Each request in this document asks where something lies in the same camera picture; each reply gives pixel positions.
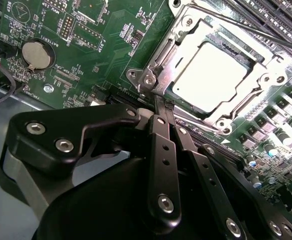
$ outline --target heatsink mounting hole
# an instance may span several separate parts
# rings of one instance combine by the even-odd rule
[[[180,0],[174,0],[172,5],[174,6],[174,8],[178,8],[180,6]]]

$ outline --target green circuit board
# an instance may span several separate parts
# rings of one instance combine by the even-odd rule
[[[241,22],[246,20],[247,15],[238,12],[238,6],[233,0],[205,2],[219,12],[227,13],[229,17]],[[52,46],[55,60],[46,70],[33,73],[25,68],[19,51],[18,56],[1,59],[1,64],[25,85],[25,94],[55,109],[83,106],[95,86],[105,90],[115,87],[137,98],[139,95],[125,73],[128,69],[143,69],[147,65],[174,21],[168,0],[7,0],[5,6],[0,40],[20,49],[31,39],[44,40]],[[257,16],[261,11],[256,6],[252,11]],[[286,11],[285,6],[278,7]],[[269,25],[274,23],[276,21],[268,21]],[[225,42],[223,44],[225,48],[233,47]],[[276,130],[267,138],[257,141],[255,147],[247,148],[239,141],[240,136],[246,135],[252,126],[258,128],[254,121],[257,116],[267,118],[264,110],[276,105],[279,98],[287,97],[287,93],[292,90],[292,57],[289,51],[268,43],[264,45],[273,53],[290,59],[285,69],[288,82],[283,86],[272,87],[259,104],[246,115],[237,117],[232,123],[232,134],[219,135],[184,121],[178,123],[233,156],[245,159],[247,155],[254,155],[259,162],[247,169],[257,174],[262,184],[261,193],[270,198],[282,185],[292,188],[292,146],[285,147],[278,143],[275,135],[276,131],[289,128],[292,114],[285,115],[282,112],[285,122],[273,122]],[[249,50],[249,53],[259,59],[253,50]],[[44,91],[46,84],[53,86],[52,93]],[[170,89],[166,97],[195,113],[192,106],[174,95]],[[278,150],[277,156],[269,156],[263,149],[262,146],[268,142]],[[275,183],[270,184],[270,178],[275,178]]]
[[[53,66],[30,73],[17,57],[2,59],[25,93],[56,108],[83,106],[94,86],[134,95],[127,68],[143,68],[174,16],[167,0],[6,1],[0,39],[22,47],[42,39],[55,52]],[[51,84],[54,92],[44,91]]]

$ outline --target chip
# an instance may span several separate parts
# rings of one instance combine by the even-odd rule
[[[282,162],[281,164],[278,165],[279,168],[284,169],[286,167],[288,167],[288,164],[285,162]]]

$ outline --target black tool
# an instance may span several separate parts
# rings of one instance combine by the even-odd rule
[[[11,119],[0,184],[41,219],[34,240],[292,240],[292,225],[217,149],[197,148],[163,98],[155,107],[150,119],[125,104]],[[72,185],[76,166],[120,151],[130,157]]]

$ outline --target hole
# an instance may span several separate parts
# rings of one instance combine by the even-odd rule
[[[170,162],[169,162],[168,160],[166,160],[166,159],[164,159],[162,162],[163,162],[166,166],[169,166],[169,165],[170,165]]]
[[[162,200],[162,203],[164,204],[164,206],[165,206],[166,208],[168,208],[168,207],[170,206],[170,204],[169,204],[169,202],[167,201],[167,199],[163,199],[163,200]]]
[[[230,227],[233,230],[233,232],[236,232],[237,231],[237,228],[236,228],[235,224],[231,223],[230,224]]]
[[[224,132],[224,134],[228,134],[228,133],[230,133],[230,129],[226,128],[223,132]]]
[[[209,179],[209,182],[211,185],[213,185],[214,187],[217,186],[216,182],[213,179]]]
[[[33,131],[35,131],[35,132],[39,132],[39,131],[41,130],[41,127],[39,127],[38,125],[33,125],[33,126],[31,127],[31,129],[32,129]]]
[[[62,142],[60,146],[67,149],[69,147],[69,144],[67,144],[66,142]]]
[[[276,80],[279,84],[285,81],[285,77],[284,76],[279,76]]]
[[[178,8],[180,6],[180,0],[174,0],[174,2],[172,3],[174,8]]]
[[[157,118],[157,120],[158,120],[158,122],[160,122],[161,124],[165,124],[166,122],[165,122],[165,120],[164,119],[162,119],[162,118]]]
[[[175,68],[178,67],[178,65],[181,63],[181,61],[182,61],[183,59],[184,59],[184,58],[182,57],[182,58],[179,60],[179,62],[176,64]]]

